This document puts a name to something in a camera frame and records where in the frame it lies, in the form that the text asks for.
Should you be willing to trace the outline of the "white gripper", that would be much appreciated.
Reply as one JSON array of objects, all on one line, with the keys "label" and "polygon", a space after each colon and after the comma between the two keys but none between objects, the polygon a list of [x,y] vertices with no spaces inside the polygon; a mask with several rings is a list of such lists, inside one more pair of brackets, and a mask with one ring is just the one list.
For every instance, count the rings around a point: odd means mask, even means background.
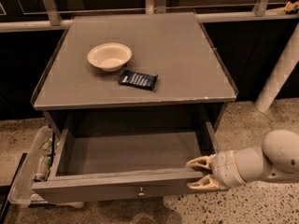
[{"label": "white gripper", "polygon": [[188,161],[186,166],[212,169],[212,175],[205,175],[198,181],[188,183],[190,189],[222,190],[246,184],[238,171],[234,150],[222,151],[216,156],[200,156]]}]

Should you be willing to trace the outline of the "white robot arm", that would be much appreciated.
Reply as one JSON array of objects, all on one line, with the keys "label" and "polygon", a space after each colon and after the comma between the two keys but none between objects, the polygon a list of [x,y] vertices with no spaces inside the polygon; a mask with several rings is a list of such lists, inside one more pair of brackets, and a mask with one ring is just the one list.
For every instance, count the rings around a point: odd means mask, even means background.
[{"label": "white robot arm", "polygon": [[[255,107],[266,111],[299,61],[299,25],[295,28]],[[188,185],[195,190],[235,188],[252,181],[296,183],[299,179],[299,135],[286,130],[268,133],[259,147],[228,150],[186,163],[210,173]]]}]

